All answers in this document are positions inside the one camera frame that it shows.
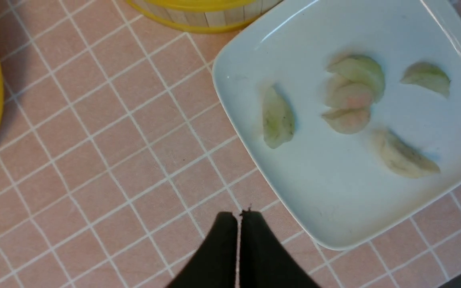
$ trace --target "dumpling wrapper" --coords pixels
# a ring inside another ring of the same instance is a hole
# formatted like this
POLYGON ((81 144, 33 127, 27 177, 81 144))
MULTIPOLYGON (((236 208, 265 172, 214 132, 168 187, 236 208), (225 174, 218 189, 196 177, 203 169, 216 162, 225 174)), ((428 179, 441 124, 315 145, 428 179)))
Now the dumpling wrapper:
POLYGON ((435 162, 406 145, 390 132, 384 133, 380 157, 394 173, 407 178, 421 178, 441 172, 435 162))
POLYGON ((441 68, 427 62, 419 62, 410 66, 401 79, 401 83, 418 85, 446 98, 449 97, 451 86, 448 75, 441 68))
POLYGON ((263 100, 264 142, 275 149, 291 141, 295 134, 295 117, 291 107, 273 87, 268 88, 263 100))
POLYGON ((341 109, 321 116, 332 129, 341 134, 355 134, 364 129, 371 119, 369 108, 341 109))
POLYGON ((367 56, 351 56, 327 68, 329 73, 337 73, 353 83, 367 85, 375 93, 375 102, 379 102, 385 90, 385 76, 382 67, 367 56))
POLYGON ((327 97, 326 106, 337 109, 359 109, 373 104, 375 93, 364 84, 353 83, 335 90, 333 95, 327 97))

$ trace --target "steamed dumpling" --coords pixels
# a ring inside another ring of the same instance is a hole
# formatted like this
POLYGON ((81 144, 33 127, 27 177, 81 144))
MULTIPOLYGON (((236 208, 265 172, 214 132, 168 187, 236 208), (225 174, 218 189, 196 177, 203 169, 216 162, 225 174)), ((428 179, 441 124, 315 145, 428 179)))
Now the steamed dumpling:
POLYGON ((435 162, 389 132, 382 138, 380 157, 392 172, 408 178, 421 178, 441 172, 435 162))
POLYGON ((367 56, 351 56, 327 68, 330 73, 337 73, 353 83, 368 86, 375 93, 375 102, 379 102, 385 90, 385 76, 382 67, 367 56))
POLYGON ((295 117, 291 107, 273 87, 268 88, 263 101, 264 142, 275 149, 291 141, 295 133, 295 117))
POLYGON ((325 113, 322 118, 338 133, 355 134, 369 123, 371 112, 369 108, 341 109, 325 113))
POLYGON ((436 65, 419 62, 407 69, 401 83, 418 85, 448 98, 451 80, 436 65))
POLYGON ((371 106, 374 97, 375 93, 369 86, 353 83, 335 90, 325 104, 338 109, 358 109, 371 106))

